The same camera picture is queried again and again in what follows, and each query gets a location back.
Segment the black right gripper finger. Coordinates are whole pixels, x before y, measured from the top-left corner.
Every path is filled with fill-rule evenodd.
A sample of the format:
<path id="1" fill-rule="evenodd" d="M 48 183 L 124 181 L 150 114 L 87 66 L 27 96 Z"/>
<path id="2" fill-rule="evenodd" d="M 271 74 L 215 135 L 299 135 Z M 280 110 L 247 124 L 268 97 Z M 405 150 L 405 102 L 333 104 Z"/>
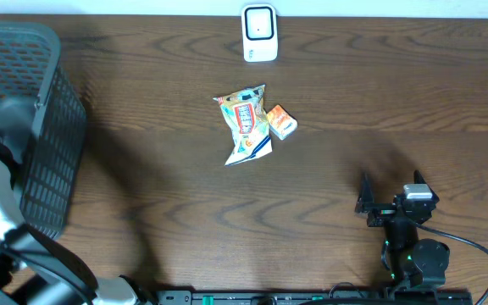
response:
<path id="1" fill-rule="evenodd" d="M 374 193 L 366 173 L 362 174 L 358 199 L 354 208 L 357 214 L 366 214 L 374 207 Z"/>
<path id="2" fill-rule="evenodd" d="M 413 172 L 413 180 L 414 180 L 414 187 L 413 187 L 413 197 L 433 197 L 434 192 L 426 183 L 422 174 L 415 170 Z"/>

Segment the orange tissue pack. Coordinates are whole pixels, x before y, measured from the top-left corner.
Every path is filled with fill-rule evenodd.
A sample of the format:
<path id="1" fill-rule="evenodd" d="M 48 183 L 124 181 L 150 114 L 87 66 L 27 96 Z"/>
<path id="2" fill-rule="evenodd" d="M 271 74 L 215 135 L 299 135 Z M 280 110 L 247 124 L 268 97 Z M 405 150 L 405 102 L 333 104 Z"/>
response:
<path id="1" fill-rule="evenodd" d="M 274 106 L 267 113 L 267 120 L 269 128 L 280 140 L 285 140 L 298 127 L 297 121 L 280 105 Z"/>

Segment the yellow red snack bag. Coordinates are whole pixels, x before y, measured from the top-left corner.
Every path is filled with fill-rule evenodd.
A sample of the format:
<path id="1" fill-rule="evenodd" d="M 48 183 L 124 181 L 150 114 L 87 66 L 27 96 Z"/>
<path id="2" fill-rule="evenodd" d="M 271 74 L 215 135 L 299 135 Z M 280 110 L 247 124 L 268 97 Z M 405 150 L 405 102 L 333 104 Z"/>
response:
<path id="1" fill-rule="evenodd" d="M 269 122 L 263 108 L 265 84 L 214 97 L 230 127 L 234 148 L 225 161 L 232 166 L 261 158 L 272 152 Z"/>

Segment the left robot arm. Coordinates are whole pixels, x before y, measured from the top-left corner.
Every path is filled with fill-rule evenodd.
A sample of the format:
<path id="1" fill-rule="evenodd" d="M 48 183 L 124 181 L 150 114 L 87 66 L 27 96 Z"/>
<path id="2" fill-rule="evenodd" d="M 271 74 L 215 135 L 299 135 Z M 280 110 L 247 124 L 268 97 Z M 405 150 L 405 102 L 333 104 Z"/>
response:
<path id="1" fill-rule="evenodd" d="M 10 151 L 0 142 L 0 304 L 154 304 L 121 275 L 98 279 L 71 251 L 25 222 L 13 192 Z"/>

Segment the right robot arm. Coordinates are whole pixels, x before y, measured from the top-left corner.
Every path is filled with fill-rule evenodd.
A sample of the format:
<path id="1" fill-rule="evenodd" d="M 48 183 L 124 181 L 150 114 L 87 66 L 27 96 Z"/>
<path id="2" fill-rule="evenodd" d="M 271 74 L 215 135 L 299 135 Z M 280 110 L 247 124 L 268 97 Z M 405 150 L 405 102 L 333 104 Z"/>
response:
<path id="1" fill-rule="evenodd" d="M 387 203 L 374 200 L 372 183 L 367 175 L 362 177 L 355 212 L 367 217 L 367 226 L 381 227 L 385 232 L 381 261 L 393 280 L 384 289 L 385 298 L 406 301 L 430 297 L 438 301 L 436 291 L 446 283 L 450 249 L 418 234 L 419 226 L 431 218 L 438 202 L 439 197 L 418 171 L 413 173 L 413 182 Z"/>

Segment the grey plastic mesh basket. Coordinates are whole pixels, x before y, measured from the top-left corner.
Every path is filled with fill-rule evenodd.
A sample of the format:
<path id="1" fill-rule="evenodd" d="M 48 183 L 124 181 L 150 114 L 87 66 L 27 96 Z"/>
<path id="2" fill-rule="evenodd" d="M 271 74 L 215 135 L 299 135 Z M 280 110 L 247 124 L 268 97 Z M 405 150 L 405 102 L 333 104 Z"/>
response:
<path id="1" fill-rule="evenodd" d="M 30 225 L 64 232 L 86 136 L 86 110 L 45 25 L 0 21 L 0 141 L 19 165 L 14 197 Z"/>

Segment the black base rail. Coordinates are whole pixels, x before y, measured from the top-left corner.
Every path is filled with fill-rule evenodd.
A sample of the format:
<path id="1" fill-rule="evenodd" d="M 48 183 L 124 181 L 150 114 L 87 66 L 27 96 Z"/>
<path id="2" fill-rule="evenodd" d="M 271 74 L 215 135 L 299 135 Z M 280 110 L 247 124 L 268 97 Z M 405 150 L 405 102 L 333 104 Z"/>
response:
<path id="1" fill-rule="evenodd" d="M 342 287 L 326 291 L 157 291 L 160 305 L 332 305 L 332 304 L 407 304 L 407 305 L 471 305 L 467 292 L 398 292 L 394 297 L 384 297 L 376 291 L 357 291 Z"/>

